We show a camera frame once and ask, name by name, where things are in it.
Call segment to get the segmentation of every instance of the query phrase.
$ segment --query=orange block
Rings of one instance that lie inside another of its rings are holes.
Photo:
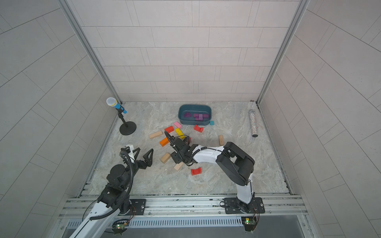
[[[166,138],[164,138],[162,141],[160,141],[160,145],[162,145],[162,146],[164,147],[166,144],[168,144],[168,142],[169,142],[169,140],[168,140],[168,138],[166,137]]]

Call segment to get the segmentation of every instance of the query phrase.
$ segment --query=wall tile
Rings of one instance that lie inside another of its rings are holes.
[[[295,171],[318,224],[322,225],[336,223],[337,220],[335,215],[325,199],[307,160],[302,160],[300,163],[295,165]]]
[[[324,147],[368,219],[378,219],[381,173],[347,131]]]
[[[54,32],[52,31],[52,29],[50,28],[48,23],[45,21],[44,16],[37,18],[36,21],[40,24],[40,26],[45,31],[45,33],[48,35],[48,37],[53,41],[55,46],[58,46],[59,44],[61,44],[61,41],[59,41],[56,34],[54,34]]]
[[[323,235],[344,235],[338,223],[320,225]]]
[[[57,125],[58,120],[51,115],[48,111],[46,111],[43,107],[41,107],[39,104],[35,104],[32,107],[32,111],[37,113],[40,117],[42,117],[44,120],[49,122],[52,126]]]
[[[33,158],[30,160],[30,163],[43,167],[44,169],[47,169],[51,172],[54,172],[56,168],[58,167],[58,164],[55,164],[51,162],[50,160],[47,160],[39,156],[38,154],[35,154],[33,156]]]
[[[302,118],[292,132],[318,182],[339,173],[306,118]]]
[[[6,0],[2,1],[0,15],[11,25],[11,27],[16,27],[58,8],[59,6],[57,2],[49,0],[40,0],[36,2],[30,2],[28,0],[17,2]]]
[[[278,48],[283,42],[287,27],[265,27],[263,28],[258,47]]]
[[[102,109],[101,105],[97,103],[79,130],[78,137],[85,141],[88,145],[93,139],[96,129],[98,129],[105,113],[106,112]]]
[[[2,214],[0,222],[4,237],[15,236],[15,227],[21,227],[52,174],[52,172],[31,163],[25,167],[0,201]]]
[[[7,192],[52,130],[52,125],[29,111],[0,141],[0,194]]]
[[[381,88],[381,52],[337,28],[319,56],[365,98]]]
[[[335,216],[344,232],[345,237],[374,237],[377,234],[368,221],[361,207],[353,197],[347,185],[342,185],[324,192]],[[351,222],[351,215],[355,213],[357,219]]]
[[[292,181],[293,179],[297,178],[297,175],[296,175],[294,167],[292,166],[292,163],[291,163],[290,157],[288,156],[286,148],[283,145],[282,139],[280,138],[278,129],[275,129],[274,132],[272,133],[272,139],[273,139],[275,148],[279,153],[279,159],[280,159],[280,162],[283,164],[283,168],[286,172],[286,176],[288,177],[289,181]]]
[[[286,56],[309,83],[324,65],[324,61],[296,36],[292,38]]]
[[[85,120],[86,117],[77,108],[71,106],[39,148],[37,154],[59,164]]]
[[[242,93],[205,93],[205,101],[241,101]]]
[[[329,129],[326,133],[319,137],[320,142],[325,145],[328,141],[332,140],[335,136],[345,131],[345,127],[338,122],[331,129]]]
[[[341,177],[340,174],[337,174],[337,175],[330,177],[329,179],[323,180],[319,183],[322,191],[327,191],[328,189],[332,189],[332,188],[338,187],[338,186],[343,185],[343,184],[345,184],[345,181]]]
[[[105,66],[104,69],[112,82],[131,81],[124,66]]]
[[[277,100],[287,122],[291,123],[295,116],[300,112],[300,109],[282,81],[279,82],[279,85],[274,92],[274,97]]]
[[[299,71],[295,68],[291,61],[284,56],[278,66],[277,74],[286,88],[290,90],[296,78],[299,76]]]
[[[214,81],[214,66],[175,66],[176,81]]]
[[[193,93],[193,82],[156,82],[158,93]]]
[[[283,112],[279,112],[278,116],[274,119],[274,123],[278,129],[280,137],[283,138],[283,145],[285,146],[290,159],[294,158],[302,150],[300,149]]]
[[[87,112],[91,112],[106,88],[106,84],[98,74],[85,87],[82,93],[79,94],[77,101],[86,109]]]
[[[74,70],[70,70],[39,100],[38,104],[60,120],[84,88],[85,85]]]
[[[89,149],[86,151],[83,158],[81,158],[81,163],[79,163],[77,171],[66,189],[66,194],[76,196],[79,193],[80,189],[86,182],[87,175],[89,174],[89,170],[99,152],[100,147],[101,144],[97,140],[92,139]]]
[[[205,93],[166,93],[167,101],[205,101]]]
[[[370,135],[359,142],[359,146],[364,150],[373,164],[381,170],[381,130]]]
[[[199,82],[199,93],[231,93],[233,82],[228,81],[201,81]]]
[[[152,102],[152,101],[158,101],[158,102],[165,102],[166,96],[164,93],[134,93],[129,94],[130,101],[131,102]]]
[[[264,82],[238,82],[236,93],[260,93]]]
[[[329,65],[322,67],[311,86],[356,141],[381,129],[381,113]]]
[[[222,66],[220,81],[254,81],[259,67],[256,66]]]
[[[317,15],[360,39],[380,16],[380,8],[375,0],[335,0],[323,2]]]
[[[36,203],[30,212],[34,214],[45,215],[45,216],[53,216],[56,209],[57,207],[55,206],[50,206],[50,205],[46,205],[42,203]]]
[[[315,131],[317,137],[322,136],[339,122],[305,79],[302,79],[299,83],[294,93],[292,93],[292,97]]]
[[[47,93],[80,60],[73,44],[66,40],[23,72]]]
[[[192,26],[191,1],[135,1],[140,26]]]
[[[82,30],[92,47],[105,47],[101,35],[95,26],[83,26]]]
[[[97,49],[106,66],[145,65],[140,48]]]
[[[97,27],[106,47],[154,47],[150,27]]]
[[[249,48],[244,66],[271,66],[278,53],[278,48]]]
[[[211,27],[209,47],[257,47],[261,27]]]
[[[147,48],[151,65],[193,65],[192,48]]]
[[[295,35],[309,48],[315,49],[324,36],[330,23],[310,11],[304,13]]]
[[[298,2],[261,2],[255,27],[289,27]]]
[[[20,73],[0,88],[0,138],[6,133],[33,107],[44,95],[43,91],[37,87],[25,74]]]
[[[74,35],[74,31],[61,9],[57,9],[43,16],[60,42],[64,42]]]
[[[115,82],[120,93],[154,93],[150,82]]]
[[[86,151],[75,142],[70,145],[61,163],[39,197],[39,203],[51,206],[59,205],[85,152]]]
[[[135,81],[171,81],[167,66],[130,66]]]
[[[200,48],[199,65],[237,65],[240,48]]]
[[[18,231],[16,238],[41,237],[45,231],[45,228],[48,226],[50,219],[51,216],[30,213]]]
[[[246,27],[251,6],[247,1],[200,1],[200,26]]]
[[[125,1],[73,0],[83,26],[132,26]]]
[[[156,47],[208,47],[208,27],[152,27]]]
[[[55,45],[36,20],[0,35],[0,73],[13,78]]]

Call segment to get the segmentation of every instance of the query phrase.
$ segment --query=natural wooden block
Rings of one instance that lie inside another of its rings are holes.
[[[178,164],[176,164],[173,168],[174,168],[175,170],[179,171],[179,170],[181,169],[181,167],[182,167],[183,164],[184,164],[184,162],[178,163]]]
[[[155,132],[155,133],[149,135],[149,138],[153,139],[153,138],[156,138],[158,136],[161,136],[162,134],[163,134],[162,131],[158,131],[158,132]]]
[[[165,162],[167,162],[170,157],[171,155],[169,153],[166,153],[160,160],[163,162],[163,164],[165,164]]]
[[[219,135],[218,139],[219,139],[219,145],[224,145],[224,137],[222,135]]]

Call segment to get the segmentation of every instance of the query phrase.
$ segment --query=wooden block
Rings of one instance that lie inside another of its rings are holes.
[[[165,162],[167,162],[170,157],[171,155],[169,153],[166,153],[160,160],[163,162],[163,164],[165,164]]]
[[[222,135],[219,135],[218,139],[219,139],[219,145],[224,145],[224,137]]]
[[[158,132],[155,132],[155,133],[149,135],[149,138],[153,139],[153,138],[156,138],[158,136],[161,136],[162,134],[163,134],[162,131],[158,131]]]
[[[181,169],[181,167],[182,167],[183,164],[184,164],[184,162],[178,163],[178,164],[176,164],[173,168],[174,168],[175,170],[179,171],[179,170]]]
[[[169,140],[168,140],[168,138],[166,137],[166,138],[164,138],[162,141],[160,141],[160,145],[162,145],[162,146],[164,147],[166,144],[168,144],[168,142],[169,142]]]

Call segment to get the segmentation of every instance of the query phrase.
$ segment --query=yellow block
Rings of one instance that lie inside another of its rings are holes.
[[[176,128],[174,131],[177,133],[177,135],[180,136],[180,139],[183,140],[185,138],[184,134],[180,131],[179,128]]]

